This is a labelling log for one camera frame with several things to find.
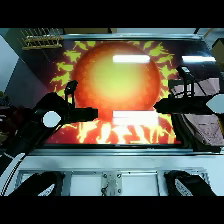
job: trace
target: robotic arm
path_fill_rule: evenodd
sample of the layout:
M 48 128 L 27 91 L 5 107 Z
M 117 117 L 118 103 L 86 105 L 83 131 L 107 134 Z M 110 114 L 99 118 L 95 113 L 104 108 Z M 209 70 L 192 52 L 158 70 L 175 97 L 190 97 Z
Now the robotic arm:
M 65 99 L 57 93 L 48 93 L 37 103 L 0 157 L 0 176 L 18 154 L 25 153 L 27 156 L 64 124 L 93 121 L 98 117 L 98 109 L 75 108 L 74 91 L 77 84 L 75 80 L 67 84 Z M 70 94 L 72 104 L 68 102 Z

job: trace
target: large display screen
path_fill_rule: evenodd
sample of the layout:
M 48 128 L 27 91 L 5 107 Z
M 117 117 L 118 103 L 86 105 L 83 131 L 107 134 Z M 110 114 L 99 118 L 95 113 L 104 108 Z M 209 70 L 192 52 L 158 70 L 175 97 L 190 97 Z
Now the large display screen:
M 47 143 L 180 144 L 171 116 L 153 108 L 177 78 L 175 55 L 162 41 L 72 43 L 54 62 L 49 89 L 64 97 L 66 84 L 77 80 L 76 107 L 98 108 L 99 118 L 64 125 Z

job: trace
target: red sphere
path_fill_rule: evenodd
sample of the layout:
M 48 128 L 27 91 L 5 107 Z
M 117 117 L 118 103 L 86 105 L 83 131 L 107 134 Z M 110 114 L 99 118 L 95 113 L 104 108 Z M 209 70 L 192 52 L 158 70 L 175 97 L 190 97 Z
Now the red sphere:
M 111 121 L 114 110 L 150 110 L 156 103 L 161 78 L 149 63 L 115 63 L 114 55 L 146 55 L 126 42 L 106 42 L 88 50 L 77 62 L 72 79 L 77 107 L 98 108 L 99 118 Z

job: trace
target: brown box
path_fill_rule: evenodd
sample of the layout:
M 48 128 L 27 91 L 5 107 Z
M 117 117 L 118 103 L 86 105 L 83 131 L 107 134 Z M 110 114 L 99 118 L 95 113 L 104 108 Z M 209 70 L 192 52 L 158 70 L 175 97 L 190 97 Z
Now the brown box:
M 117 28 L 110 28 L 112 33 L 117 32 Z M 108 28 L 64 28 L 65 34 L 105 34 L 109 33 Z
M 224 71 L 224 38 L 219 38 L 212 46 L 212 54 L 221 72 Z

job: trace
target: sun image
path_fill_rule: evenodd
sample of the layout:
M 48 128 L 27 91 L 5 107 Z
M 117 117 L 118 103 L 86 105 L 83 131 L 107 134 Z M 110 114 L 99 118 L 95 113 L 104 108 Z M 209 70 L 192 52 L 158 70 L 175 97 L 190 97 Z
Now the sun image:
M 115 124 L 114 111 L 154 111 L 169 95 L 168 80 L 177 77 L 174 54 L 158 41 L 74 41 L 58 61 L 52 89 L 64 98 L 64 89 L 77 80 L 76 107 L 98 108 L 92 122 L 64 125 L 47 143 L 57 144 L 179 144 L 171 116 L 158 114 L 158 125 Z M 148 55 L 148 63 L 114 63 L 114 55 Z

